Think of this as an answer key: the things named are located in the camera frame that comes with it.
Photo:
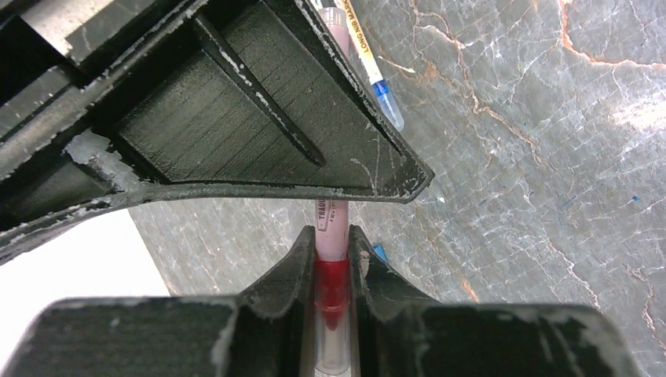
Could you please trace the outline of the blue pen cap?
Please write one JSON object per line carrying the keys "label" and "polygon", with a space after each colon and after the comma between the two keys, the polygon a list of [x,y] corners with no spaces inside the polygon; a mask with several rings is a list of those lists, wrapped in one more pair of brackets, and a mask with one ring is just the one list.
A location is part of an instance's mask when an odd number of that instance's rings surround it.
{"label": "blue pen cap", "polygon": [[385,249],[384,249],[384,247],[381,243],[372,244],[372,249],[380,260],[382,260],[385,263],[388,262],[388,257],[386,255]]}

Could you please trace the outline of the red capped pink marker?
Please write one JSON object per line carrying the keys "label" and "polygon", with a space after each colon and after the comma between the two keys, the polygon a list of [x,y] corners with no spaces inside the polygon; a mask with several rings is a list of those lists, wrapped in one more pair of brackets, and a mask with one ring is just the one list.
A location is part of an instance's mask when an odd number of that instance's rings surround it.
{"label": "red capped pink marker", "polygon": [[351,365],[349,204],[316,201],[314,319],[316,370],[341,375]]}

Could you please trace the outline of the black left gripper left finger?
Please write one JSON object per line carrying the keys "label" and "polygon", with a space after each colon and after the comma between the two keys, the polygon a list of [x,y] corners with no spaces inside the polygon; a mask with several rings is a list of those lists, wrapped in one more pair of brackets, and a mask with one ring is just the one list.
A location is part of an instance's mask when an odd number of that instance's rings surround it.
{"label": "black left gripper left finger", "polygon": [[47,306],[6,376],[311,376],[314,229],[237,295],[73,298]]}

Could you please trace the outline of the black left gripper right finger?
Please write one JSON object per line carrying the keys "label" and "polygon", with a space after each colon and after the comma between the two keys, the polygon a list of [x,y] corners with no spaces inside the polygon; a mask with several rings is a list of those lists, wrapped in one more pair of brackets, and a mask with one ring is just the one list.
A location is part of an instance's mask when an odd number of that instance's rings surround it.
{"label": "black left gripper right finger", "polygon": [[637,376],[621,333],[570,304],[442,303],[349,229],[355,376]]}

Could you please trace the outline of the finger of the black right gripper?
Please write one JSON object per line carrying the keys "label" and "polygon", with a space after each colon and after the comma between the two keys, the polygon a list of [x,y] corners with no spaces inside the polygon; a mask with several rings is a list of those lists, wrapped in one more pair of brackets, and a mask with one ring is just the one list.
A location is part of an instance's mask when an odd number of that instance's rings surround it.
{"label": "finger of the black right gripper", "polygon": [[145,203],[408,203],[434,172],[307,1],[113,1],[59,53],[1,4],[1,260]]}

